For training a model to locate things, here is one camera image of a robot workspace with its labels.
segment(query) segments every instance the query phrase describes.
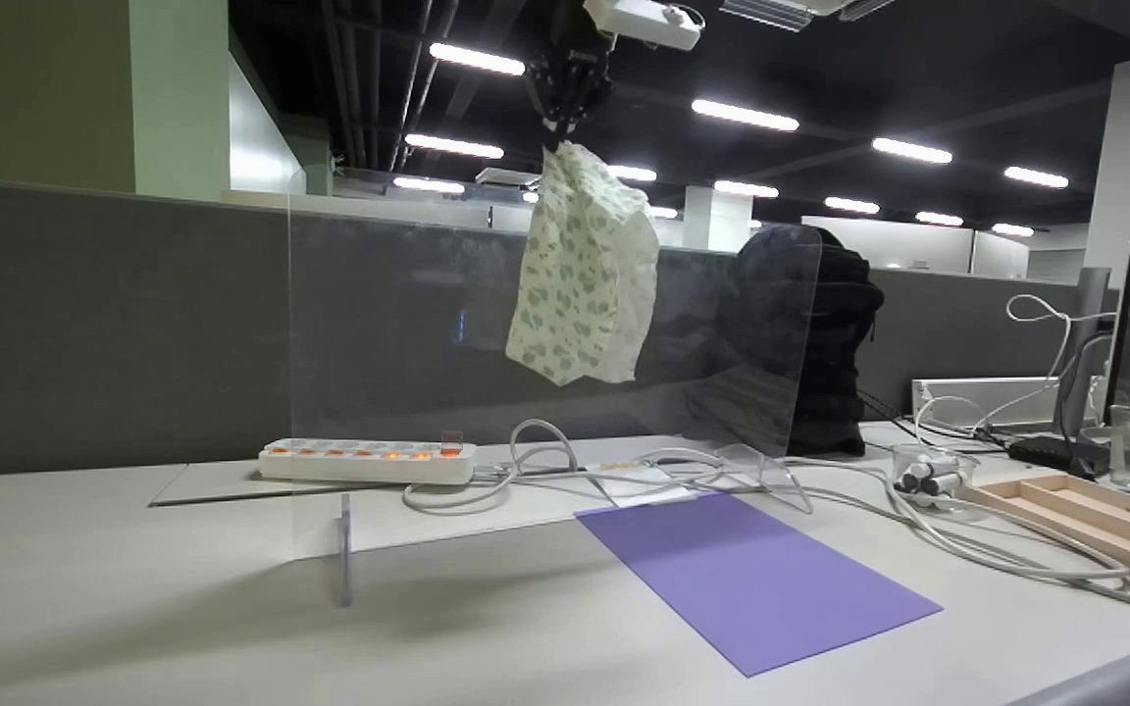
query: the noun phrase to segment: purple sheet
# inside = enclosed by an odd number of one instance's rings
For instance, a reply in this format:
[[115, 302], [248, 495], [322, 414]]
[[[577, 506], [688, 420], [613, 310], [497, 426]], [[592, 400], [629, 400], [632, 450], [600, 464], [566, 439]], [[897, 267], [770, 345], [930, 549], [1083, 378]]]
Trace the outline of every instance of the purple sheet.
[[581, 514], [581, 527], [745, 677], [936, 613], [731, 495]]

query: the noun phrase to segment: gray cubicle partition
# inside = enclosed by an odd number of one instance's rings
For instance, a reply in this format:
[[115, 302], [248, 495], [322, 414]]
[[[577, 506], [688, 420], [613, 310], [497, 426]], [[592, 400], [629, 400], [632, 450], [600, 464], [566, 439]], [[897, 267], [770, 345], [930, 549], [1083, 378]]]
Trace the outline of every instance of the gray cubicle partition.
[[[240, 460], [285, 433], [325, 433], [354, 406], [396, 423], [424, 400], [467, 406], [464, 435], [477, 439], [522, 410], [562, 410], [581, 435], [618, 433], [613, 420], [649, 423], [649, 404], [629, 400], [590, 423], [600, 383], [544, 396], [537, 378], [497, 355], [516, 238], [446, 231], [473, 255], [464, 277], [482, 285], [464, 290], [467, 306], [434, 306], [426, 299], [456, 269], [404, 267], [410, 246], [388, 246], [421, 227], [291, 214], [294, 236], [308, 227], [350, 236], [341, 257], [301, 264], [282, 210], [0, 187], [0, 472]], [[658, 329], [641, 369], [677, 382], [703, 365], [698, 323], [713, 316], [709, 285], [724, 255], [667, 250], [662, 264]], [[291, 290], [291, 267], [306, 269], [306, 285]], [[1057, 324], [1011, 324], [1000, 306], [1015, 290], [1070, 302], [1070, 285], [876, 281], [885, 306], [858, 369], [884, 406], [907, 406], [910, 378], [1041, 374]], [[446, 341], [410, 345], [410, 329]], [[396, 333], [401, 348], [361, 353], [361, 337]], [[367, 433], [446, 433], [446, 414]]]

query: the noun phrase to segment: ceiling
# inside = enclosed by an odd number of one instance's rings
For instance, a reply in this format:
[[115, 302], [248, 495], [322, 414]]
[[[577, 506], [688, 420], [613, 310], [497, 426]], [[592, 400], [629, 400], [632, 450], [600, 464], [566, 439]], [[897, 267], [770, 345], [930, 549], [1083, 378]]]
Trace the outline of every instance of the ceiling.
[[[544, 64], [552, 16], [581, 0], [233, 0], [233, 27], [291, 118], [322, 118], [344, 174], [473, 180], [477, 161], [401, 153], [401, 132], [497, 140], [503, 169], [537, 174], [544, 129], [527, 80], [430, 68], [450, 39]], [[986, 227], [1083, 225], [1100, 169], [1109, 69], [1130, 57], [1130, 0], [894, 0], [799, 34], [696, 0], [709, 27], [690, 53], [618, 42], [613, 90], [577, 129], [604, 161], [652, 163], [656, 202], [717, 178], [775, 185], [762, 218], [822, 210], [822, 195], [877, 200], [884, 214], [961, 210]], [[798, 114], [762, 132], [690, 114], [690, 97]], [[870, 153], [876, 132], [956, 153], [924, 169]], [[1068, 193], [1000, 180], [1006, 163], [1068, 174]]]

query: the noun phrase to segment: wooden board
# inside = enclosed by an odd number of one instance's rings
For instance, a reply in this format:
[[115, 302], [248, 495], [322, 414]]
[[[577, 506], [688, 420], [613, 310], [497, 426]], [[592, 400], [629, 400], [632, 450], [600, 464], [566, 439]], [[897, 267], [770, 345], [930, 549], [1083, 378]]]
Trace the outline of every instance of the wooden board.
[[1057, 472], [972, 482], [972, 495], [1057, 527], [1130, 567], [1130, 495]]

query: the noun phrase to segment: desk surface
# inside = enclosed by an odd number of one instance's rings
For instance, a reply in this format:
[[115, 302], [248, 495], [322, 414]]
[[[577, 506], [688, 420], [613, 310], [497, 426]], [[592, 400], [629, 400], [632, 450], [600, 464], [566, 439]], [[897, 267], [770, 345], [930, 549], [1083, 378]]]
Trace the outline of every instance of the desk surface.
[[[301, 555], [337, 498], [145, 511], [180, 474], [0, 478], [2, 701], [1007, 701], [1130, 651], [1130, 609], [953, 559], [901, 527], [753, 498], [947, 613], [740, 677], [571, 511], [516, 490], [482, 518], [354, 498], [354, 609]], [[799, 472], [877, 501], [877, 482]]]

